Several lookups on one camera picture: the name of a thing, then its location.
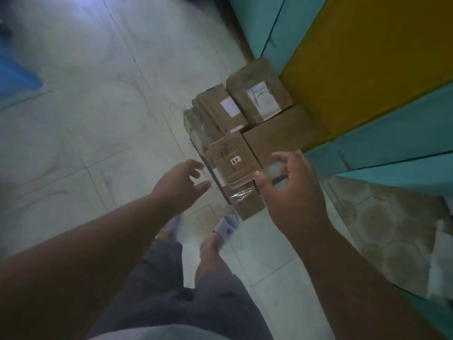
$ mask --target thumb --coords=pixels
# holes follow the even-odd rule
[[[276,189],[272,185],[272,181],[266,177],[263,172],[255,172],[255,183],[265,202],[272,198],[276,192]]]
[[[197,199],[200,198],[207,190],[211,187],[211,182],[209,180],[200,182],[198,185],[195,185],[195,192]]]

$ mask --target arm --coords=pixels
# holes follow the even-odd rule
[[[0,264],[0,329],[5,339],[79,339],[122,287],[159,230],[210,187],[189,160],[153,192]]]
[[[295,153],[273,155],[287,164],[286,189],[276,190],[259,173],[256,183],[302,259],[336,339],[444,339],[333,228],[309,161]]]

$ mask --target small white sticker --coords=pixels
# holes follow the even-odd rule
[[[220,176],[220,173],[217,170],[217,168],[214,168],[212,171],[214,172],[214,175],[216,176],[217,180],[219,181],[220,186],[225,187],[225,182],[223,181],[222,177]]]
[[[231,130],[230,130],[230,133],[232,134],[233,132],[236,132],[236,131],[238,131],[238,130],[241,130],[243,127],[244,127],[244,125],[236,126],[234,129],[231,129]]]
[[[247,94],[263,119],[270,118],[275,113],[281,111],[279,104],[277,104],[275,98],[269,92],[264,81],[247,90]]]
[[[235,156],[232,159],[230,159],[230,162],[231,162],[232,165],[236,165],[239,162],[241,162],[241,157],[240,156]]]
[[[239,111],[239,108],[237,107],[236,103],[231,97],[228,97],[223,102],[220,102],[220,105],[222,105],[225,111],[228,112],[231,118],[241,113],[241,111]]]

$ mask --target shorts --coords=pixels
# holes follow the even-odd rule
[[[258,307],[231,273],[207,272],[183,287],[183,247],[156,239],[87,338],[122,329],[184,324],[231,340],[272,340]]]

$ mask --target forearm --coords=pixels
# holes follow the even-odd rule
[[[289,239],[337,340],[443,339],[330,223]]]
[[[172,216],[150,195],[10,257],[0,264],[0,328],[83,336]]]

